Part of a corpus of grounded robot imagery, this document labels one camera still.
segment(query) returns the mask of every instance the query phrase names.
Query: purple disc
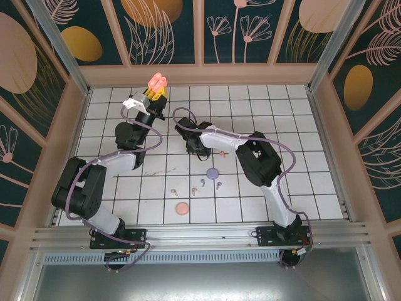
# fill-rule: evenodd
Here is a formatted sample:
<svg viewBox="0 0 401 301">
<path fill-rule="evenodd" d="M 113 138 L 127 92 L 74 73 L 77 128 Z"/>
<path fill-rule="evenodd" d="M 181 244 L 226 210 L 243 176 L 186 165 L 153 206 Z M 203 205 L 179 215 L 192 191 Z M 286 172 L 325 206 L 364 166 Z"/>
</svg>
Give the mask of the purple disc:
<svg viewBox="0 0 401 301">
<path fill-rule="evenodd" d="M 210 180 L 216 180 L 219 177 L 219 171 L 216 168 L 209 168 L 207 170 L 206 176 Z"/>
</svg>

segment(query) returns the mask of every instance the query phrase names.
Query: dark teal wallpaper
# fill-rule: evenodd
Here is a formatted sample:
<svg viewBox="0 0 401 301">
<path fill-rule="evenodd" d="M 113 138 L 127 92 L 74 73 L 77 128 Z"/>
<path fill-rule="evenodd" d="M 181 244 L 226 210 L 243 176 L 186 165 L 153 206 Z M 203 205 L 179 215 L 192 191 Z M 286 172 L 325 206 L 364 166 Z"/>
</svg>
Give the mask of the dark teal wallpaper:
<svg viewBox="0 0 401 301">
<path fill-rule="evenodd" d="M 396 4 L 380 3 L 333 80 L 354 134 L 401 88 L 401 10 Z"/>
<path fill-rule="evenodd" d="M 317 63 L 348 3 L 296 0 L 277 63 Z"/>
<path fill-rule="evenodd" d="M 8 247 L 8 241 L 0 240 L 0 267 L 1 263 L 3 262 L 3 258 L 6 254 L 7 247 Z"/>
<path fill-rule="evenodd" d="M 64 68 L 64 71 L 69 75 L 69 71 L 67 70 L 67 68 L 65 67 L 63 61 L 61 60 L 60 56 L 58 55 L 57 51 L 53 48 L 53 45 L 51 44 L 48 36 L 46 36 L 46 33 L 44 33 L 42 26 L 40 26 L 40 24 L 38 23 L 38 21 L 36 20 L 36 18 L 33 16 L 33 13 L 31 11 L 31 9 L 29 8 L 28 4 L 26 3 L 25 0 L 22 0 L 22 3 L 24 4 L 26 10 L 28 11 L 28 13 L 31 15 L 31 17 L 34 19 L 34 22 L 36 23 L 36 26 L 39 28 L 40 32 L 42 33 L 43 37 L 46 39 L 46 41 L 48 42 L 48 44 L 50 45 L 51 49 L 53 50 L 53 53 L 57 56 L 58 61 L 61 63 L 61 65 Z"/>
<path fill-rule="evenodd" d="M 358 145 L 386 222 L 401 218 L 401 106 Z"/>
<path fill-rule="evenodd" d="M 44 0 L 80 66 L 121 65 L 100 0 Z"/>
<path fill-rule="evenodd" d="M 266 63 L 282 7 L 283 0 L 205 0 L 204 63 Z"/>
<path fill-rule="evenodd" d="M 347 45 L 348 42 L 350 41 L 352 35 L 354 34 L 356 28 L 358 27 L 360 21 L 362 20 L 363 16 L 366 13 L 366 10 L 369 8 L 369 5 L 371 5 L 371 3 L 372 3 L 372 0 L 366 0 L 365 4 L 363 5 L 363 8 L 361 10 L 361 13 L 359 14 L 357 20 L 353 24 L 348 36 L 346 37 L 344 43 L 341 45 L 341 47 L 338 50 L 336 56 L 334 57 L 334 59 L 331 62 L 330 66 L 328 67 L 329 73 L 331 73 L 331 71 L 333 70 L 334 66 L 337 64 L 338 59 L 340 58 L 341 54 L 343 53 L 343 49 L 344 49 L 345 45 Z"/>
<path fill-rule="evenodd" d="M 393 242 L 395 245 L 395 249 L 397 250 L 398 256 L 401 260 L 401 235 L 393 236 Z"/>
<path fill-rule="evenodd" d="M 193 64 L 192 0 L 113 0 L 133 65 Z"/>
<path fill-rule="evenodd" d="M 14 227 L 42 148 L 0 112 L 0 223 Z"/>
<path fill-rule="evenodd" d="M 64 79 L 10 0 L 0 6 L 0 28 L 0 96 L 46 137 Z"/>
</svg>

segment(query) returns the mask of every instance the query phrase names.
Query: ventilation slot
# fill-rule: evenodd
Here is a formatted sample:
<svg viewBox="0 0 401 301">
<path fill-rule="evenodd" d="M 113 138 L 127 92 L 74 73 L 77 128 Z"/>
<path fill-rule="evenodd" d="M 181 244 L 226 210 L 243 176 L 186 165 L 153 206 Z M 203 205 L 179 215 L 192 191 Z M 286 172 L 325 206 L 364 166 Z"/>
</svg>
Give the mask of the ventilation slot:
<svg viewBox="0 0 401 301">
<path fill-rule="evenodd" d="M 131 263 L 140 253 L 129 257 L 116 258 L 110 264 Z M 44 258 L 44 265 L 104 265 L 104 253 L 49 253 Z M 199 251 L 199 252 L 150 252 L 138 264 L 164 263 L 235 263 L 278 261 L 278 250 L 252 251 Z"/>
</svg>

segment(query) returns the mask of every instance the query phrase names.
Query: pink object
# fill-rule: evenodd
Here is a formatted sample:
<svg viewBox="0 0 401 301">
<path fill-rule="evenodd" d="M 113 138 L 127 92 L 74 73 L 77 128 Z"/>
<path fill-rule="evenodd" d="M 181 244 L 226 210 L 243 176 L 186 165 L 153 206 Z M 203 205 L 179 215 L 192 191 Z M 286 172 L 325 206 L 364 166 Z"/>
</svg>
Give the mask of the pink object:
<svg viewBox="0 0 401 301">
<path fill-rule="evenodd" d="M 157 93 L 161 88 L 167 86 L 166 77 L 162 77 L 160 72 L 157 72 L 152 79 L 148 82 L 148 87 Z"/>
<path fill-rule="evenodd" d="M 178 203 L 177 207 L 175 207 L 175 211 L 179 215 L 186 215 L 189 212 L 189 206 L 185 202 Z"/>
</svg>

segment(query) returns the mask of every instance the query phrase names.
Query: mounting plate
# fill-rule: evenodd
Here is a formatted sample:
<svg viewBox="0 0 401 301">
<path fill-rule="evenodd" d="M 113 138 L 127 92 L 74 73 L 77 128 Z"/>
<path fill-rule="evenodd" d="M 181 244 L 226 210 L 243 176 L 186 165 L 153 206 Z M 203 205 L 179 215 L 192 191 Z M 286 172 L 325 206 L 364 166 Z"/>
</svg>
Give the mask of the mounting plate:
<svg viewBox="0 0 401 301">
<path fill-rule="evenodd" d="M 301 226 L 299 231 L 309 243 L 309 228 L 308 226 Z M 274 226 L 265 226 L 256 228 L 256 236 L 258 240 L 258 246 L 302 246 L 302 239 L 297 235 L 287 242 L 283 242 L 276 234 L 276 228 Z"/>
<path fill-rule="evenodd" d="M 130 241 L 146 241 L 146 229 L 126 229 L 124 232 L 124 240 Z M 93 250 L 109 250 L 109 249 L 132 249 L 133 245 L 129 243 L 119 243 L 111 240 L 96 231 L 91 231 L 89 248 Z M 145 245 L 136 245 L 137 249 L 145 248 Z"/>
</svg>

